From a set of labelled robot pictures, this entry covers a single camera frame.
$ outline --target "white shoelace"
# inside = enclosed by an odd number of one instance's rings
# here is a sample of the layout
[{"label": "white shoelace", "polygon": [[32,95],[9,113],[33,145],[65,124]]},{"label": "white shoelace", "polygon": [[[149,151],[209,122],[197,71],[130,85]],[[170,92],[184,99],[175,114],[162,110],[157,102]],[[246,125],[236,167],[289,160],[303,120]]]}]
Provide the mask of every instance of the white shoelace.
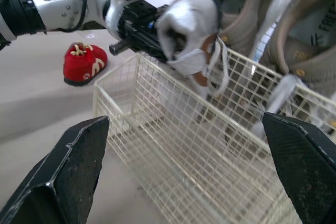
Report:
[{"label": "white shoelace", "polygon": [[[79,45],[78,44],[82,44],[83,49],[84,50],[80,50]],[[87,45],[81,42],[78,42],[78,44],[74,44],[74,47],[76,49],[76,51],[71,51],[70,53],[74,56],[80,56],[80,55],[84,55],[87,51],[85,49],[90,49],[91,51],[93,51],[93,47],[91,45]]]},{"label": "white shoelace", "polygon": [[[223,70],[216,67],[220,60],[223,62]],[[202,75],[207,78],[207,85],[210,94],[213,96],[224,92],[229,83],[227,47],[219,37],[216,39],[215,51],[212,54],[209,65],[202,72]]]}]

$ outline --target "floor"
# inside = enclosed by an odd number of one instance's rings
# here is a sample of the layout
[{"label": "floor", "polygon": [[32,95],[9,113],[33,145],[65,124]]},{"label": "floor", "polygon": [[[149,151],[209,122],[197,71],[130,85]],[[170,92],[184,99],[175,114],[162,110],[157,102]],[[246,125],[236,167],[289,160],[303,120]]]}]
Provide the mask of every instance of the floor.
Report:
[{"label": "floor", "polygon": [[[93,82],[63,82],[64,54],[74,41],[116,43],[105,30],[22,36],[0,52],[0,207],[63,131],[92,117]],[[133,55],[109,55],[109,71]],[[135,178],[107,148],[87,223],[166,223]]]}]

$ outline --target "red shoe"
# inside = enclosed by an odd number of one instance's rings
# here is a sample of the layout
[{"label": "red shoe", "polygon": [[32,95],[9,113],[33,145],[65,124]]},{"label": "red shoe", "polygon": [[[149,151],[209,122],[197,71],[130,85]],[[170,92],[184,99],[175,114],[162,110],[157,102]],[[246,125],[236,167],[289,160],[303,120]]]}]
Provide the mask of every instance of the red shoe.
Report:
[{"label": "red shoe", "polygon": [[65,54],[64,82],[72,86],[88,84],[107,65],[107,54],[95,45],[73,43]]}]

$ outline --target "white wire basket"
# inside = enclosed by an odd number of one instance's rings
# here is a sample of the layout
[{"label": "white wire basket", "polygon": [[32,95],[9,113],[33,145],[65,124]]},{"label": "white wire basket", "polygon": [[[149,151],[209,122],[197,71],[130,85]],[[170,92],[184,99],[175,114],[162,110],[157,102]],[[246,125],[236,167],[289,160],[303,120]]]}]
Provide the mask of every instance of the white wire basket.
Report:
[{"label": "white wire basket", "polygon": [[[267,142],[250,131],[260,115],[249,104],[267,103],[281,76],[233,51],[229,58],[227,91],[205,101],[152,60],[131,57],[96,82],[94,114],[110,117],[108,143],[169,223],[302,223]],[[254,72],[245,82],[235,76],[243,67]],[[297,85],[280,113],[287,107],[305,121],[313,108],[333,132],[330,100]]]}]

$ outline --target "black cable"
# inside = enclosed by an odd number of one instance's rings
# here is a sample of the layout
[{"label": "black cable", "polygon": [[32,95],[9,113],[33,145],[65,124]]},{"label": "black cable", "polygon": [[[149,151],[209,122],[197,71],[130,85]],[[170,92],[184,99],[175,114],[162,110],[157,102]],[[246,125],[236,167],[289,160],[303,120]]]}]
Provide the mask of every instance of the black cable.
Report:
[{"label": "black cable", "polygon": [[81,11],[81,14],[80,14],[80,19],[78,21],[78,24],[74,27],[74,28],[71,28],[71,29],[58,29],[58,31],[62,31],[64,33],[72,33],[73,31],[77,31],[81,25],[83,24],[83,21],[85,19],[85,12],[86,12],[86,8],[87,8],[87,3],[88,0],[83,0],[83,4],[82,4],[82,11]]}]

